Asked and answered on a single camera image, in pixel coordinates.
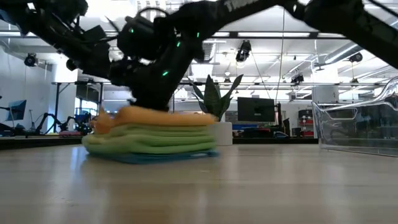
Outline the clear plastic bin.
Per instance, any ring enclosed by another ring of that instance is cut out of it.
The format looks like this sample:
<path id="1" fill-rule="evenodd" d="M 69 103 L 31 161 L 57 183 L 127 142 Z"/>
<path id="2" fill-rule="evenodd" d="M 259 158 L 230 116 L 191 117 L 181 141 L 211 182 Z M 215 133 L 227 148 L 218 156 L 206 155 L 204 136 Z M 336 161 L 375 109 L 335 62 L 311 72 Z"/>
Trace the clear plastic bin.
<path id="1" fill-rule="evenodd" d="M 327 107 L 313 104 L 320 148 L 398 157 L 398 77 L 371 99 Z"/>

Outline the white cabinet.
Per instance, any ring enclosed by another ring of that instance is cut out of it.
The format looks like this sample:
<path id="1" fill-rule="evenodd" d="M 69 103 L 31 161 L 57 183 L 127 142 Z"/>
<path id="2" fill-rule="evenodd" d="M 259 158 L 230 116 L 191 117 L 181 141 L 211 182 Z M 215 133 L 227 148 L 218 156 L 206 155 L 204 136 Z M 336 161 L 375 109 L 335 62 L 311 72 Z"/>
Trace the white cabinet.
<path id="1" fill-rule="evenodd" d="M 317 104 L 336 103 L 338 100 L 338 86 L 315 86 L 312 88 L 312 101 Z"/>

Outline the orange microfiber towel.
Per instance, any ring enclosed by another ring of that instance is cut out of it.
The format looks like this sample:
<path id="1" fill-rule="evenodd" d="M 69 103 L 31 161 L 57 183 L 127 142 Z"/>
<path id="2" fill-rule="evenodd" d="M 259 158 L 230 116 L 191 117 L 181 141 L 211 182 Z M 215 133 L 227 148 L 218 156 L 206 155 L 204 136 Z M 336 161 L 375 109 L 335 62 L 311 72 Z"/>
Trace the orange microfiber towel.
<path id="1" fill-rule="evenodd" d="M 122 125 L 138 124 L 148 126 L 207 126 L 216 123 L 211 114 L 178 114 L 157 111 L 139 106 L 124 106 L 112 118 L 104 109 L 91 122 L 96 134 L 106 134 L 111 128 Z"/>

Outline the black rack frame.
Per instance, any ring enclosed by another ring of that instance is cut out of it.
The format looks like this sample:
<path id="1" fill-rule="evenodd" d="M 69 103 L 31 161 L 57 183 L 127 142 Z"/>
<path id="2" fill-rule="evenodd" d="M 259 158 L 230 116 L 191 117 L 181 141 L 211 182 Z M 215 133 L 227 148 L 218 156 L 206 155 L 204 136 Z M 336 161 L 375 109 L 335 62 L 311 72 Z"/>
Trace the black rack frame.
<path id="1" fill-rule="evenodd" d="M 74 82 L 53 82 L 53 103 L 49 113 L 62 123 L 70 118 L 67 128 L 73 130 L 78 121 L 89 123 L 89 119 L 98 114 L 102 106 L 104 83 L 91 79 Z"/>

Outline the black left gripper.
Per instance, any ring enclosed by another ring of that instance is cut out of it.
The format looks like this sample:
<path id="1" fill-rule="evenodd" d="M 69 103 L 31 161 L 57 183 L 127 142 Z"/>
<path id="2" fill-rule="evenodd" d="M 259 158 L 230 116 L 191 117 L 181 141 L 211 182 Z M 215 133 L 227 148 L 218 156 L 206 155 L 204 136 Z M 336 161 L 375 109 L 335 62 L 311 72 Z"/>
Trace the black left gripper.
<path id="1" fill-rule="evenodd" d="M 70 71 L 80 69 L 84 74 L 108 79 L 111 62 L 109 60 L 110 45 L 107 42 L 94 46 L 78 44 L 77 48 L 66 53 L 66 67 Z"/>

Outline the white round plant pot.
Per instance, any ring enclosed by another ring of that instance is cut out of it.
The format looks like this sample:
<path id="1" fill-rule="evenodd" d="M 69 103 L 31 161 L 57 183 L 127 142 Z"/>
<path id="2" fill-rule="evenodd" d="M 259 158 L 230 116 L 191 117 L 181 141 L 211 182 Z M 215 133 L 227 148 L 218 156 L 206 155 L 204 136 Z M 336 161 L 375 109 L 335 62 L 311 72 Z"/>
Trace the white round plant pot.
<path id="1" fill-rule="evenodd" d="M 233 144 L 233 125 L 230 122 L 217 122 L 209 125 L 209 131 L 214 137 L 217 146 Z"/>

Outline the lime green microfiber towel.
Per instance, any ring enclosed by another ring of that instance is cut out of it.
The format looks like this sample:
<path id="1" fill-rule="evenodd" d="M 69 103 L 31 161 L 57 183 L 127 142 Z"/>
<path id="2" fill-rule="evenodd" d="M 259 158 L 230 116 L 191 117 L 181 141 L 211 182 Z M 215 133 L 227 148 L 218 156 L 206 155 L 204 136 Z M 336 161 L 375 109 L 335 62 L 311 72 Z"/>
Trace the lime green microfiber towel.
<path id="1" fill-rule="evenodd" d="M 106 134 L 90 134 L 82 139 L 83 144 L 128 141 L 149 146 L 171 146 L 214 143 L 215 137 L 210 133 L 207 126 L 170 127 L 129 124 L 111 128 Z"/>

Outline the red toolbox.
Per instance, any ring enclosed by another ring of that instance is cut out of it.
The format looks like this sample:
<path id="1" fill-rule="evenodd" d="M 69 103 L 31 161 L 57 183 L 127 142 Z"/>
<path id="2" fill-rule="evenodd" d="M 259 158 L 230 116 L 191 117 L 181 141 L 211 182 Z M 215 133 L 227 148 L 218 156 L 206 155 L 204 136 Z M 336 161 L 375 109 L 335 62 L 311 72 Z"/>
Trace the red toolbox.
<path id="1" fill-rule="evenodd" d="M 301 128 L 300 135 L 303 138 L 314 138 L 313 111 L 298 111 L 298 126 Z"/>

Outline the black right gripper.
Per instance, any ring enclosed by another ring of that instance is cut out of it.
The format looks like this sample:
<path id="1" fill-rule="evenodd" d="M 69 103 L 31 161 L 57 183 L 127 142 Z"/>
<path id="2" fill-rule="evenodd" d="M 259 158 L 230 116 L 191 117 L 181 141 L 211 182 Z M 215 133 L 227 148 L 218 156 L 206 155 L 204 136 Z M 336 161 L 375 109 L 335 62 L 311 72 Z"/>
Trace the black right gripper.
<path id="1" fill-rule="evenodd" d="M 134 98 L 131 105 L 168 111 L 188 66 L 193 59 L 203 57 L 203 39 L 201 32 L 169 30 L 155 34 L 160 44 L 155 60 L 124 55 L 111 63 L 108 79 L 113 85 L 130 89 Z"/>

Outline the blue screen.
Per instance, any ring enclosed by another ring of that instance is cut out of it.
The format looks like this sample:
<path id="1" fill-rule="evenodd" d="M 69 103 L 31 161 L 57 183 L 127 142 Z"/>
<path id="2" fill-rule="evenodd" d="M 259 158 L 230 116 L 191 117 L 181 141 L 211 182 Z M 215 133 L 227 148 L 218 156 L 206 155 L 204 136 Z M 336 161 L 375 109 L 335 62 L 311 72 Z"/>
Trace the blue screen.
<path id="1" fill-rule="evenodd" d="M 12 101 L 8 104 L 11 109 L 7 112 L 6 121 L 23 120 L 25 115 L 27 100 Z"/>

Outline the black monitor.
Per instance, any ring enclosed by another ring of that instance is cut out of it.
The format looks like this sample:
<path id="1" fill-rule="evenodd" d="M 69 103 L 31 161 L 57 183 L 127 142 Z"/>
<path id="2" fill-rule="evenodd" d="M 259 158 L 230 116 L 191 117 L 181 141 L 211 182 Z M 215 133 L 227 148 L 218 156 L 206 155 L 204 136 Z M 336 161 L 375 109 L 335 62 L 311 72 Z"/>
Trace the black monitor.
<path id="1" fill-rule="evenodd" d="M 238 97 L 238 120 L 274 122 L 275 104 L 272 99 Z"/>

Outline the green artificial succulent plant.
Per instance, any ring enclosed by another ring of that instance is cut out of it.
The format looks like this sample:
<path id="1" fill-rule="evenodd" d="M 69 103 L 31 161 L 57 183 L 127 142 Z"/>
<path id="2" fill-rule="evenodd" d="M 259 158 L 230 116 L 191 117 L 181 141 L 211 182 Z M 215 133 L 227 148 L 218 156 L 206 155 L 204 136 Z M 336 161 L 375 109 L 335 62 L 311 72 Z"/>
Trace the green artificial succulent plant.
<path id="1" fill-rule="evenodd" d="M 231 100 L 233 99 L 231 96 L 232 92 L 239 86 L 243 76 L 244 75 L 242 74 L 234 79 L 231 88 L 224 96 L 219 94 L 213 79 L 209 75 L 206 79 L 204 94 L 200 91 L 196 84 L 191 82 L 195 98 L 197 99 L 202 112 L 205 114 L 212 114 L 218 119 L 218 121 L 221 121 L 223 115 L 230 106 Z"/>

